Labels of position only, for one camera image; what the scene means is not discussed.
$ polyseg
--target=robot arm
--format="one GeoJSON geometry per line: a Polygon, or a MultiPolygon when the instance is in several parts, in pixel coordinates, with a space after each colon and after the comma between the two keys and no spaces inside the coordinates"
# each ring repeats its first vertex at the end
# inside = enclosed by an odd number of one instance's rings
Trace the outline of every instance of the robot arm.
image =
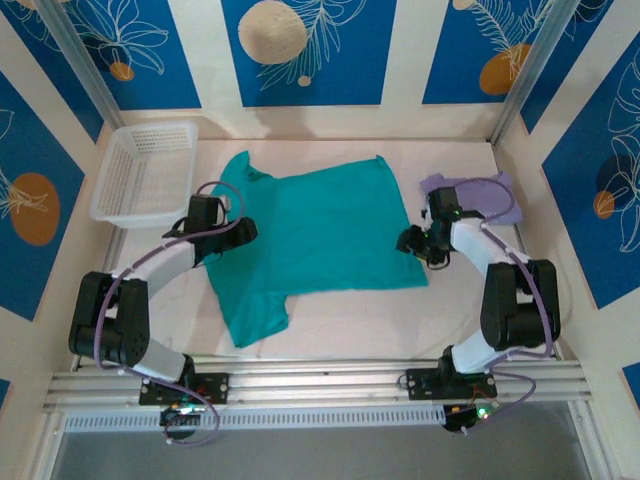
{"type": "MultiPolygon", "coordinates": [[[[228,210],[224,203],[224,198],[193,195],[187,217],[164,237],[181,237],[224,226],[228,210]],[[179,230],[183,222],[184,229],[179,230]]],[[[125,277],[109,305],[100,342],[100,360],[125,365],[146,377],[193,385],[195,369],[192,359],[150,337],[149,300],[172,279],[197,266],[206,256],[222,254],[249,243],[257,234],[253,220],[244,217],[231,230],[219,235],[166,248],[125,277]]],[[[120,273],[90,272],[83,278],[69,334],[71,352],[93,357],[100,307],[120,273]]]]}
{"type": "Polygon", "coordinates": [[[397,248],[413,253],[431,268],[449,262],[451,252],[464,254],[485,278],[480,330],[445,351],[455,373],[483,372],[511,349],[535,348],[545,341],[543,319],[515,255],[532,275],[549,318],[552,340],[560,335],[555,267],[548,260],[532,260],[517,252],[484,225],[476,211],[463,210],[455,188],[430,193],[425,227],[412,226],[397,248]]]}

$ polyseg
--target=laundry basket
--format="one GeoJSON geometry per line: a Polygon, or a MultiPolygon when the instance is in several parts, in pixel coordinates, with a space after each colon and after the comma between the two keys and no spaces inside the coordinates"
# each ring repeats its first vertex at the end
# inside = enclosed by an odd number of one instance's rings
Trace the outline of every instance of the laundry basket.
{"type": "Polygon", "coordinates": [[[122,127],[109,141],[89,210],[120,228],[170,226],[189,206],[198,127],[192,122],[122,127]]]}

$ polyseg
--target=white table surface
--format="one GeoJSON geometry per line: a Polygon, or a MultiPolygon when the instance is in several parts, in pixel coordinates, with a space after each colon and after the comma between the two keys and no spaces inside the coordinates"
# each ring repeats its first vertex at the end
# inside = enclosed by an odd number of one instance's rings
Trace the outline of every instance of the white table surface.
{"type": "MultiPolygon", "coordinates": [[[[198,145],[195,188],[219,178],[227,162],[249,150],[252,165],[275,177],[296,175],[381,155],[396,176],[412,223],[425,206],[419,181],[433,173],[490,176],[493,152],[483,142],[242,141],[198,145]]],[[[118,267],[160,242],[167,228],[127,231],[118,267]]],[[[517,245],[514,229],[498,233],[517,245]]],[[[204,268],[172,280],[150,302],[152,337],[191,354],[249,358],[438,358],[479,327],[484,280],[461,254],[443,271],[427,270],[429,286],[390,291],[339,291],[287,299],[289,328],[247,348],[233,346],[204,268]]]]}

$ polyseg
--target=lavender garment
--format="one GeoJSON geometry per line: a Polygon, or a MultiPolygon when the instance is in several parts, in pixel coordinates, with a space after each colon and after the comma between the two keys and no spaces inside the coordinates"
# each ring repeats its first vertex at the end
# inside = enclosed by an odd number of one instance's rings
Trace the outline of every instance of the lavender garment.
{"type": "MultiPolygon", "coordinates": [[[[513,193],[511,188],[512,180],[508,174],[501,172],[492,178],[500,182],[513,193]]],[[[500,185],[496,185],[491,182],[483,182],[481,180],[458,185],[464,180],[466,179],[445,178],[441,173],[436,173],[425,178],[420,182],[420,185],[427,195],[429,192],[432,192],[437,188],[453,187],[457,185],[456,193],[458,194],[458,202],[460,202],[460,206],[465,210],[477,210],[485,217],[496,215],[509,208],[511,199],[507,192],[500,188],[500,185]]],[[[521,220],[522,210],[520,209],[518,202],[516,202],[514,207],[508,213],[492,220],[490,223],[494,225],[513,225],[521,220]]]]}

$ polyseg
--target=metal frame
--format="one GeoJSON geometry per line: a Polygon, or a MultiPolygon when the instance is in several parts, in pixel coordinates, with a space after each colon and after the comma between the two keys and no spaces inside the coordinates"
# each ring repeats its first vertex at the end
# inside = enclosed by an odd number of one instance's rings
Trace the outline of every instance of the metal frame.
{"type": "Polygon", "coordinates": [[[580,1],[558,0],[552,5],[549,16],[540,27],[531,51],[507,94],[493,133],[488,138],[494,147],[500,144],[516,115],[522,110],[580,1]]]}
{"type": "MultiPolygon", "coordinates": [[[[408,392],[396,386],[408,368],[435,368],[434,361],[229,361],[196,357],[200,373],[231,374],[225,409],[394,407],[415,405],[408,392]]],[[[532,401],[588,401],[591,392],[577,361],[513,361],[501,370],[536,380],[532,401]]],[[[509,403],[528,391],[522,380],[496,379],[497,400],[509,403]]],[[[116,371],[82,367],[78,372],[55,374],[44,412],[158,411],[138,406],[140,379],[116,371]]],[[[444,400],[432,405],[466,403],[444,400]]]]}
{"type": "MultiPolygon", "coordinates": [[[[197,356],[197,370],[231,374],[228,403],[218,410],[222,429],[328,428],[340,426],[437,425],[443,405],[467,400],[411,402],[396,385],[407,368],[433,368],[434,361],[256,361],[197,356]]],[[[593,478],[619,478],[611,449],[591,409],[591,392],[578,361],[512,361],[502,370],[528,375],[538,388],[531,401],[568,402],[593,478]]],[[[520,380],[496,379],[498,400],[510,403],[529,388],[520,380]]],[[[139,406],[141,382],[117,371],[82,366],[53,376],[24,479],[49,478],[65,432],[159,431],[158,407],[139,406]]],[[[212,428],[203,416],[198,428],[212,428]]]]}
{"type": "Polygon", "coordinates": [[[34,0],[38,14],[111,130],[125,126],[120,109],[87,52],[64,7],[57,0],[34,0]]]}

